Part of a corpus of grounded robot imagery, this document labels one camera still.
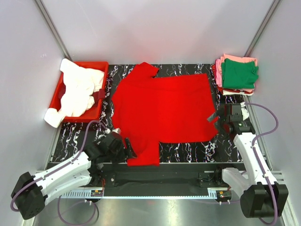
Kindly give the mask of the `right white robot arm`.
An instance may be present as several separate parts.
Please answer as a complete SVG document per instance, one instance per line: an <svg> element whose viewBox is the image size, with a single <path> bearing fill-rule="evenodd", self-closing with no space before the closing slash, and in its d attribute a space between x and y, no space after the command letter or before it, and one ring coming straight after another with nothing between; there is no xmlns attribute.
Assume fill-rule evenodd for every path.
<svg viewBox="0 0 301 226"><path fill-rule="evenodd" d="M219 133L230 138L238 149L246 172L237 168L218 168L213 179L216 185L226 184L239 197L240 207L246 218L273 217L277 220L282 215L287 197L287 186L277 182L268 168L257 140L274 129L257 135L253 124L248 120L247 103L223 104L207 120L215 122Z"/></svg>

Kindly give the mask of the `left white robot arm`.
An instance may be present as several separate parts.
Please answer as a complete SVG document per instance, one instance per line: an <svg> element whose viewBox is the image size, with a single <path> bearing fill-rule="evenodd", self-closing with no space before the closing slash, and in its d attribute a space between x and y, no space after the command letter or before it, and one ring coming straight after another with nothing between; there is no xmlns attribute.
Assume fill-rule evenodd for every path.
<svg viewBox="0 0 301 226"><path fill-rule="evenodd" d="M59 196L78 187L99 185L103 163L118 164L136 157L129 138L114 130L52 168L22 174L11 194L11 209L24 220L31 219Z"/></svg>

